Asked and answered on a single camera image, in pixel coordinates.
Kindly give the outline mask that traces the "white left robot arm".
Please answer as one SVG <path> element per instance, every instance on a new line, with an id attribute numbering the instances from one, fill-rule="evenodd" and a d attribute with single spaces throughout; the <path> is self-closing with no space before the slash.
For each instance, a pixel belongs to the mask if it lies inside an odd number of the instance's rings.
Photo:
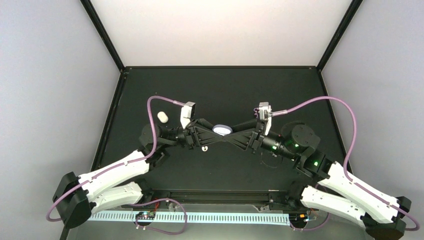
<path id="1" fill-rule="evenodd" d="M 165 157 L 165 148 L 202 147 L 221 142 L 233 134 L 225 125 L 210 125 L 204 119 L 176 128 L 148 124 L 140 136 L 141 147 L 98 170 L 77 176 L 65 174 L 53 195 L 53 208 L 67 229 L 85 223 L 92 215 L 111 208 L 137 204 L 145 195 L 141 185 L 130 181 L 153 170 Z"/>

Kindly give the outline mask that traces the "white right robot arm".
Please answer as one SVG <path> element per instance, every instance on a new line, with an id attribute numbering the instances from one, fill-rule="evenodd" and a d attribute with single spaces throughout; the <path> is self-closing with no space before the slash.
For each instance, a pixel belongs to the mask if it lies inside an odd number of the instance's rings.
<path id="1" fill-rule="evenodd" d="M 285 204 L 318 209 L 349 220 L 376 240 L 399 240 L 406 230 L 404 217 L 411 201 L 394 197 L 368 185 L 344 170 L 341 163 L 318 149 L 320 138 L 303 122 L 292 122 L 277 134 L 268 131 L 266 121 L 232 127 L 224 140 L 245 150 L 263 148 L 293 160 L 294 169 L 310 178 L 311 184 L 295 182 L 286 193 Z"/>

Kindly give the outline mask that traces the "lavender earbud charging case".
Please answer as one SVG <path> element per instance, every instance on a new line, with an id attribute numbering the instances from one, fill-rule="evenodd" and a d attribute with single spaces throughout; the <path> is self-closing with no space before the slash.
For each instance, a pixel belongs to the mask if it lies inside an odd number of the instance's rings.
<path id="1" fill-rule="evenodd" d="M 231 134 L 233 132 L 233 129 L 227 125 L 217 124 L 213 126 L 212 131 L 221 136 L 226 136 Z"/>

